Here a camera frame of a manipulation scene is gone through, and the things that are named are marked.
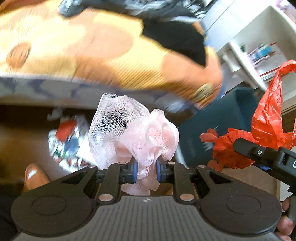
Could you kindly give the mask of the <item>person's right hand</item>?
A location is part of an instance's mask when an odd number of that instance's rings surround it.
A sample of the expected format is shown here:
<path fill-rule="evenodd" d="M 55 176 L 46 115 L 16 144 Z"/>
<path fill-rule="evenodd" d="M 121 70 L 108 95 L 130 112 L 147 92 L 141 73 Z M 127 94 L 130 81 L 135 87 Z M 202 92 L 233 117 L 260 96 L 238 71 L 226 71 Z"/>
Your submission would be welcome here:
<path fill-rule="evenodd" d="M 285 201 L 282 203 L 281 207 L 283 211 L 288 211 L 290 207 L 291 197 L 293 197 L 293 195 L 286 198 Z M 283 241 L 292 241 L 290 235 L 293 231 L 294 226 L 295 225 L 293 221 L 290 218 L 288 218 L 286 215 L 283 215 L 277 224 L 277 231 L 275 232 L 275 234 Z"/>

